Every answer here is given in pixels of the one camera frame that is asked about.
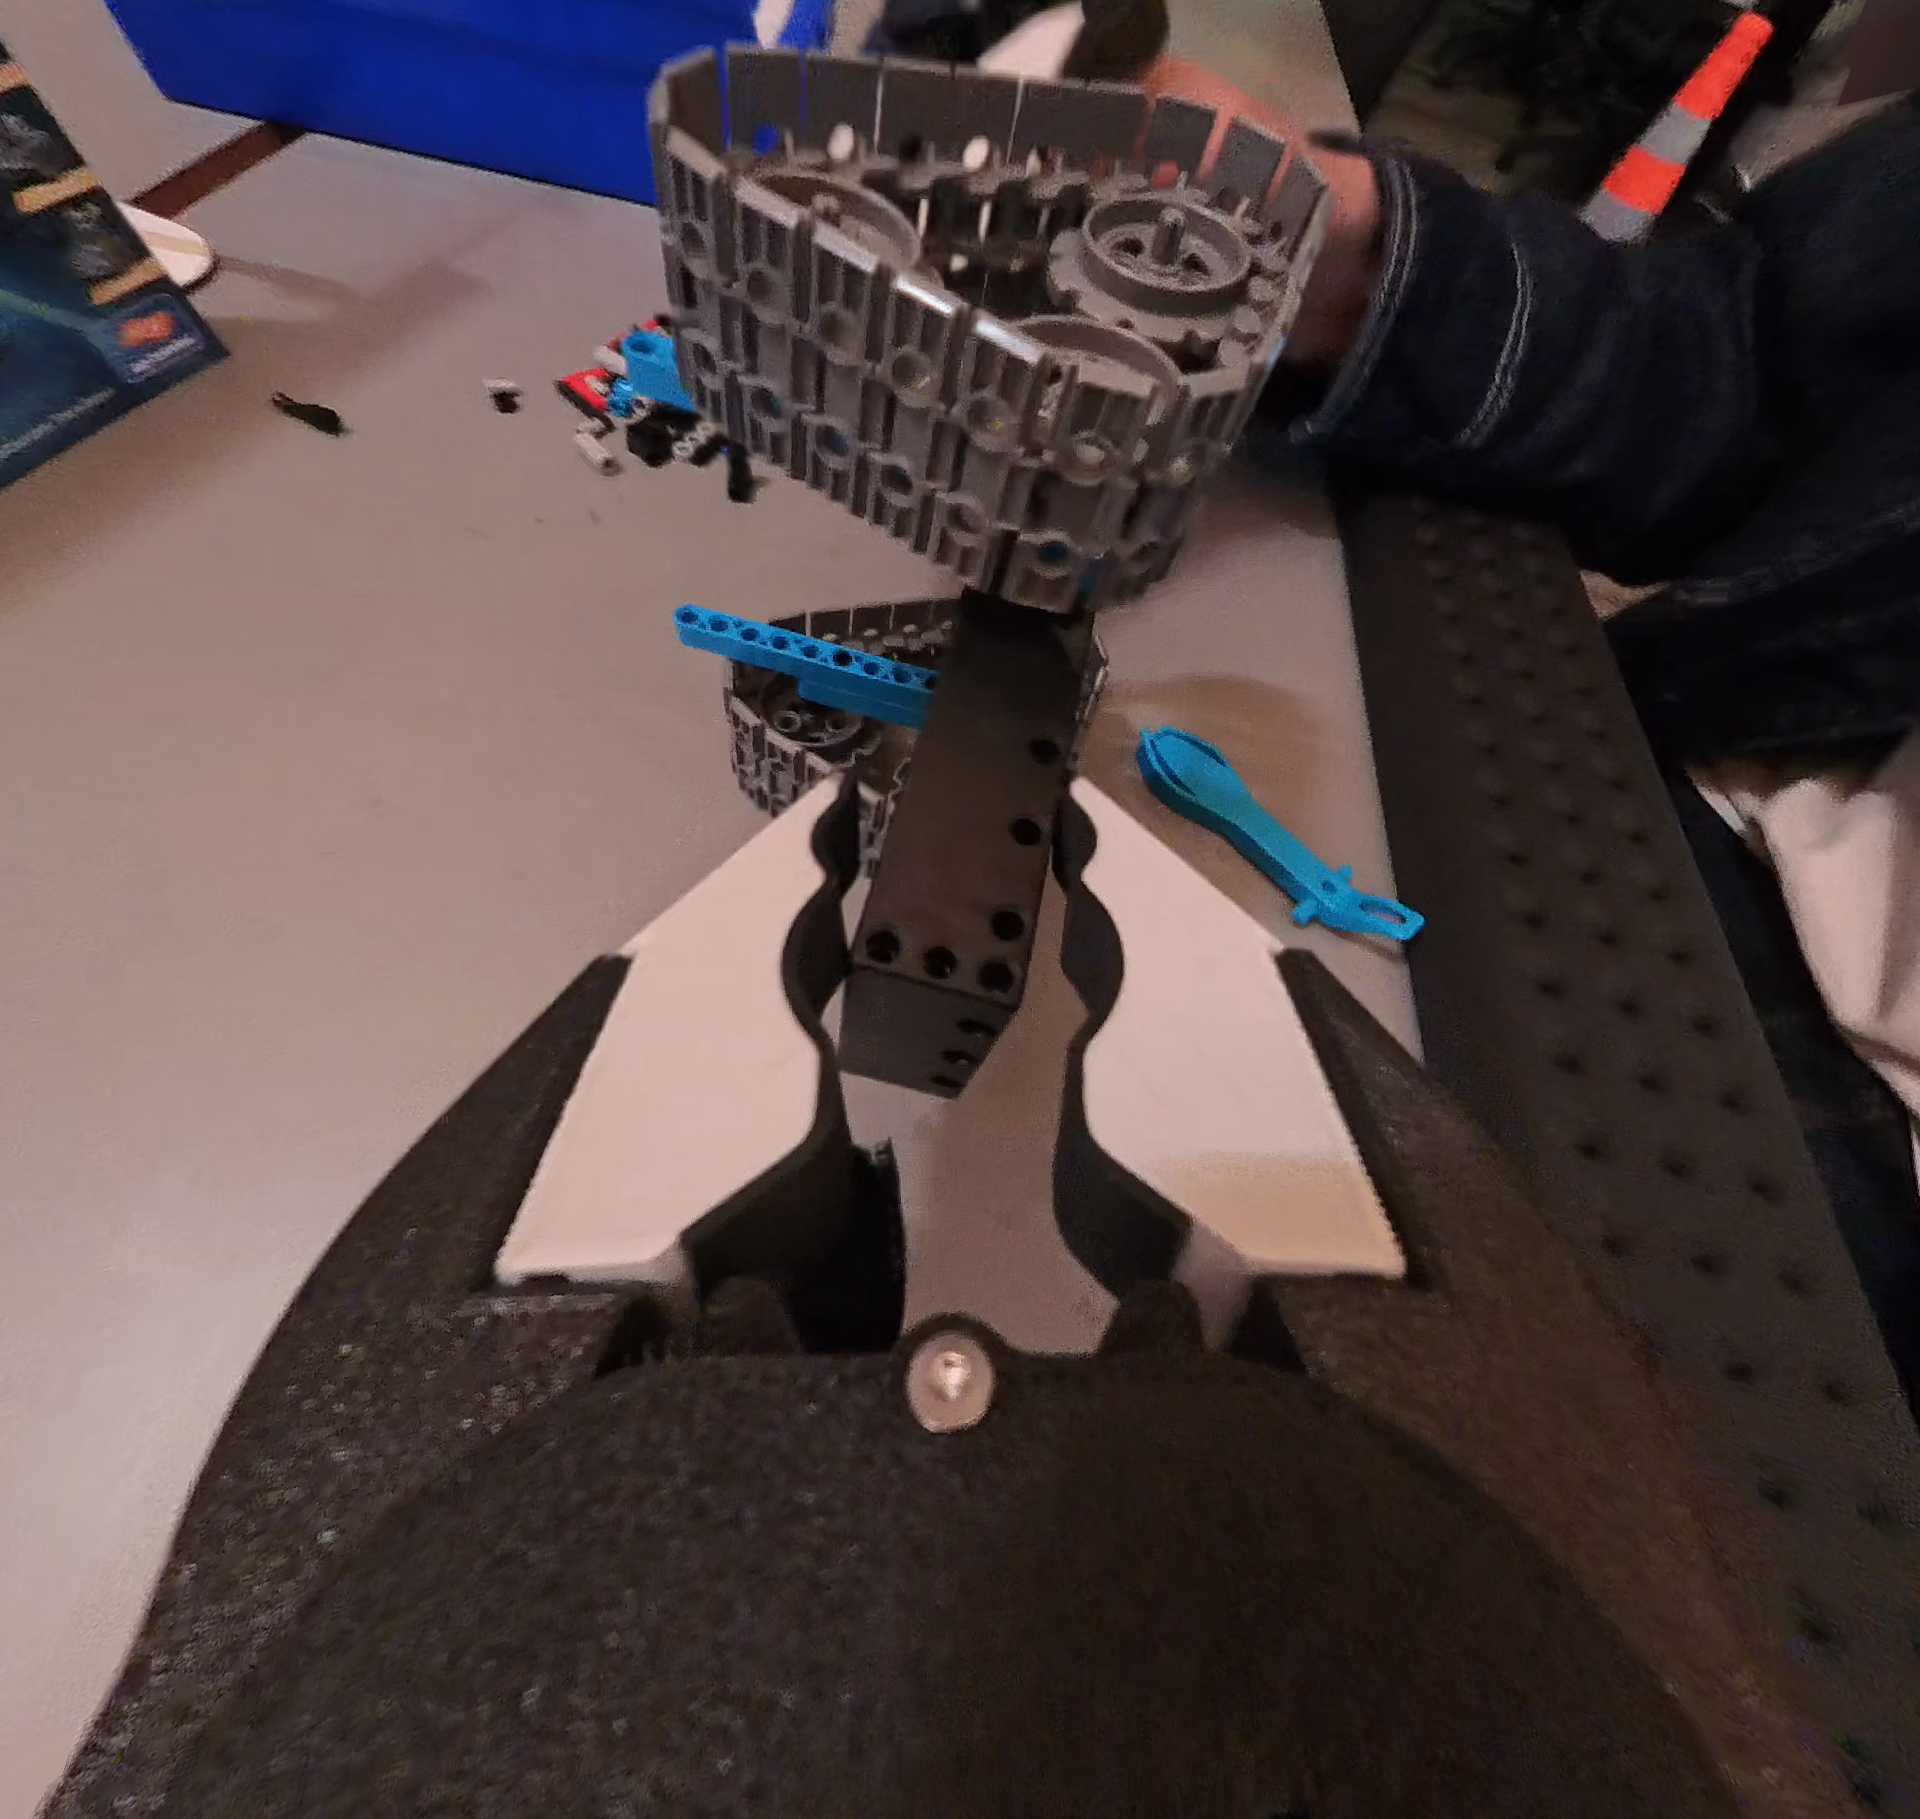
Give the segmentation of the blue brick separator tool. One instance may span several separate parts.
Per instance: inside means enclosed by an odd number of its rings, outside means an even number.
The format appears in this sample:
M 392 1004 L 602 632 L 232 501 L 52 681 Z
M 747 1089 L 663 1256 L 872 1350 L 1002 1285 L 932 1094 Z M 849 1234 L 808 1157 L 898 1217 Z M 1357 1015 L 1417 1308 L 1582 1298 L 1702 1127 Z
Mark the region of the blue brick separator tool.
M 1295 901 L 1295 928 L 1325 928 L 1336 935 L 1387 943 L 1408 943 L 1424 929 L 1420 910 L 1387 893 L 1367 893 L 1357 870 L 1312 854 L 1277 813 L 1262 809 L 1214 742 L 1187 727 L 1142 727 L 1132 762 L 1154 799 L 1163 799 L 1177 818 L 1208 826 Z

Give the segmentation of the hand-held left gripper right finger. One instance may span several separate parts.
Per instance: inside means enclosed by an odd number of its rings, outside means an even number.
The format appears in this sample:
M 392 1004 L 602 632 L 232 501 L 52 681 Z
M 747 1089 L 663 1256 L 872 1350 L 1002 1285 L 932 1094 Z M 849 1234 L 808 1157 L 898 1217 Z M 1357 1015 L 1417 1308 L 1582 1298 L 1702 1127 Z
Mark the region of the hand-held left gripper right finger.
M 1094 779 L 1054 835 L 1082 1004 L 1054 1223 L 1118 1302 L 1177 1285 L 1401 1285 L 1408 1256 L 1284 981 L 1284 943 Z

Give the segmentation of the person's right forearm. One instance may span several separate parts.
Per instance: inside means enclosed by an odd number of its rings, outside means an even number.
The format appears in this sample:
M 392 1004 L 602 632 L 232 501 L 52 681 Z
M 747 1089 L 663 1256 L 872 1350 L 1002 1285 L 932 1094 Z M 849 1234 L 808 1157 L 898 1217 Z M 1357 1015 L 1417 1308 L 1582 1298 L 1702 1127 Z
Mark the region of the person's right forearm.
M 1721 579 L 1916 492 L 1916 95 L 1725 222 L 1608 246 L 1381 147 L 1383 268 L 1334 376 L 1277 366 L 1300 453 L 1564 523 L 1617 583 Z

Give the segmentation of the person's right hand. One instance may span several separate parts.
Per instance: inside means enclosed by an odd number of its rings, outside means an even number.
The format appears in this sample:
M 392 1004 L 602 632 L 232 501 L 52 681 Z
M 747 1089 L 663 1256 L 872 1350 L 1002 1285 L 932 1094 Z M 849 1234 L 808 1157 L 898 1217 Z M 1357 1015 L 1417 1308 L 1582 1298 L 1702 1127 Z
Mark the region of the person's right hand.
M 1284 143 L 1290 157 L 1312 160 L 1312 170 L 1325 182 L 1325 237 L 1312 261 L 1303 306 L 1284 345 L 1284 366 L 1309 372 L 1309 376 L 1334 376 L 1367 324 L 1367 312 L 1375 303 L 1381 268 L 1383 268 L 1383 204 L 1381 204 L 1375 160 L 1360 149 L 1318 143 L 1290 115 L 1290 103 L 1277 108 L 1189 56 L 1163 53 L 1141 74 L 1141 88 L 1150 98 L 1187 98 L 1187 103 L 1214 108 L 1200 181 L 1221 176 L 1221 149 L 1234 121 L 1262 127 L 1277 143 Z

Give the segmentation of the black dimpled pad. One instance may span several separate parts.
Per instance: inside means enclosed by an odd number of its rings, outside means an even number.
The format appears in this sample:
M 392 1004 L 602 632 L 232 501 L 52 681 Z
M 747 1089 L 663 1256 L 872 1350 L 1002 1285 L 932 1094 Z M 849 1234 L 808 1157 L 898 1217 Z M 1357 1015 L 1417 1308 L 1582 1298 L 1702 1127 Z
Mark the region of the black dimpled pad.
M 1424 1062 L 1632 1332 L 1840 1815 L 1916 1815 L 1916 1426 L 1570 556 L 1334 518 Z

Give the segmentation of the blue plastic bin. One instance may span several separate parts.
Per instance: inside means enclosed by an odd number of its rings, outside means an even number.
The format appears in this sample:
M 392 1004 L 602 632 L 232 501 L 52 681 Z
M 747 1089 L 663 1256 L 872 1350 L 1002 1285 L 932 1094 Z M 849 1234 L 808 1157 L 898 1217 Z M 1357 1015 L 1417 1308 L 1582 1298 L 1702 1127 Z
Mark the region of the blue plastic bin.
M 763 0 L 104 0 L 164 98 L 656 204 L 649 83 Z M 824 48 L 832 0 L 783 42 Z

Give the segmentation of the pile of red black bricks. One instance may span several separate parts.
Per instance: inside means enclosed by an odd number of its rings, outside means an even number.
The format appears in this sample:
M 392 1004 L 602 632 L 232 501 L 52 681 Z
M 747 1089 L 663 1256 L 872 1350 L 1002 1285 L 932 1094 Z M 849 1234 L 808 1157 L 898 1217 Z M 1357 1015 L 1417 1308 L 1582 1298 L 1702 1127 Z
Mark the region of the pile of red black bricks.
M 723 464 L 730 501 L 758 498 L 747 445 L 702 416 L 683 386 L 672 317 L 634 319 L 609 337 L 587 366 L 555 376 L 555 395 L 581 416 L 581 453 L 612 473 L 612 444 L 632 462 L 661 464 Z

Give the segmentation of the person's denim jacket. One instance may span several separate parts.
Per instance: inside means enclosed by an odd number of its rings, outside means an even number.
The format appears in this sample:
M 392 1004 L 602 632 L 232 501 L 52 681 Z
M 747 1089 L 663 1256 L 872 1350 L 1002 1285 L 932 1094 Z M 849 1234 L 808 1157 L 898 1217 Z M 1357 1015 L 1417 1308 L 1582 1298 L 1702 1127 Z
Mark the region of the person's denim jacket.
M 1740 572 L 1669 583 L 1605 621 L 1605 644 L 1665 773 L 1885 752 L 1920 726 L 1916 492 Z

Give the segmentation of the white rounded board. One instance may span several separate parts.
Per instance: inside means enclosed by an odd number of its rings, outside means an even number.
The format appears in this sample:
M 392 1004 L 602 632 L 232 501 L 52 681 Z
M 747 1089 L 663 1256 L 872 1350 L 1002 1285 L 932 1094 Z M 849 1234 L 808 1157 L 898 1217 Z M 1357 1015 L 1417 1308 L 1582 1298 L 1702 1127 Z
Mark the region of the white rounded board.
M 169 216 L 140 211 L 129 204 L 116 204 L 116 216 L 136 231 L 148 254 L 164 268 L 164 276 L 181 291 L 205 288 L 205 276 L 215 271 L 215 254 L 195 227 L 181 227 Z

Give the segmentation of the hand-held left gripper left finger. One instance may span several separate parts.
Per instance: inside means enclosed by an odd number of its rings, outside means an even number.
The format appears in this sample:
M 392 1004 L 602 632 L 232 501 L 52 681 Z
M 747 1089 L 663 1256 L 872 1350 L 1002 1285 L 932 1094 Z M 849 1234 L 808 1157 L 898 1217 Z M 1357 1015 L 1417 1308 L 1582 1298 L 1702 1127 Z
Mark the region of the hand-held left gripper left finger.
M 856 788 L 824 779 L 623 943 L 623 987 L 496 1256 L 500 1285 L 803 1279 L 850 1217 L 829 1004 Z

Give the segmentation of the grey toy track belt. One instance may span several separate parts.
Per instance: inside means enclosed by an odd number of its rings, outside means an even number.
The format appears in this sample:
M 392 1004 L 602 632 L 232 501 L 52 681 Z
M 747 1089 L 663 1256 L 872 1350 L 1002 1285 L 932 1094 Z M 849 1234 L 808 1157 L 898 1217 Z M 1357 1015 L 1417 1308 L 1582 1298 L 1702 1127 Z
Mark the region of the grey toy track belt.
M 698 411 L 963 586 L 1156 586 L 1303 306 L 1325 181 L 1141 83 L 702 48 L 649 88 Z

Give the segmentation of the blue robot kit box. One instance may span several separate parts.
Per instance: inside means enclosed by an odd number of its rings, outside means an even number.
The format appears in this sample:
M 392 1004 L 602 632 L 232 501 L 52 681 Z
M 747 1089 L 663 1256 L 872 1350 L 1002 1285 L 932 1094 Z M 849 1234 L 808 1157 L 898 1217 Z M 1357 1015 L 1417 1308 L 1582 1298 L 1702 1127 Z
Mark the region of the blue robot kit box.
M 0 56 L 0 486 L 227 363 L 23 68 Z

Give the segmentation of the orange traffic cone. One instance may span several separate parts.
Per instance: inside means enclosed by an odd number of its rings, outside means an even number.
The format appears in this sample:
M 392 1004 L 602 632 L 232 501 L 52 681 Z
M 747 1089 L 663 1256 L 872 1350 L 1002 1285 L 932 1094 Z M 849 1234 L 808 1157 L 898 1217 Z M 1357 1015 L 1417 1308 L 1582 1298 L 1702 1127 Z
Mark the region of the orange traffic cone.
M 1751 68 L 1767 56 L 1768 37 L 1774 23 L 1767 16 L 1736 16 L 1717 48 L 1692 68 L 1692 74 L 1643 127 L 1643 137 L 1612 160 L 1595 198 L 1582 205 L 1592 237 L 1632 246 L 1662 222 L 1665 204 L 1692 170 L 1692 157 L 1744 83 Z

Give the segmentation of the black motor battery block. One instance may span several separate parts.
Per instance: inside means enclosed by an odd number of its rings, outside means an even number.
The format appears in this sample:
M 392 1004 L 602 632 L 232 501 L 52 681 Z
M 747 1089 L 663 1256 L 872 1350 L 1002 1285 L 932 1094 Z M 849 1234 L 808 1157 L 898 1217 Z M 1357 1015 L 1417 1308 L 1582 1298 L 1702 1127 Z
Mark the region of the black motor battery block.
M 960 1094 L 1015 1015 L 1094 621 L 960 583 L 880 881 L 829 1004 L 837 1073 Z

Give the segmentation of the person's pale trousers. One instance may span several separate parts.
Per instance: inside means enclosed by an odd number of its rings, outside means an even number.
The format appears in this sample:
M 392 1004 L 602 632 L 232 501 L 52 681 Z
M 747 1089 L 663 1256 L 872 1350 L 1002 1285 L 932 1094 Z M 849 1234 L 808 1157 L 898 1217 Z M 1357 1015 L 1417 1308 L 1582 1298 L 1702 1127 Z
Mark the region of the person's pale trousers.
M 1702 806 L 1774 874 L 1840 1040 L 1920 1113 L 1920 736 L 1870 762 L 1721 756 Z

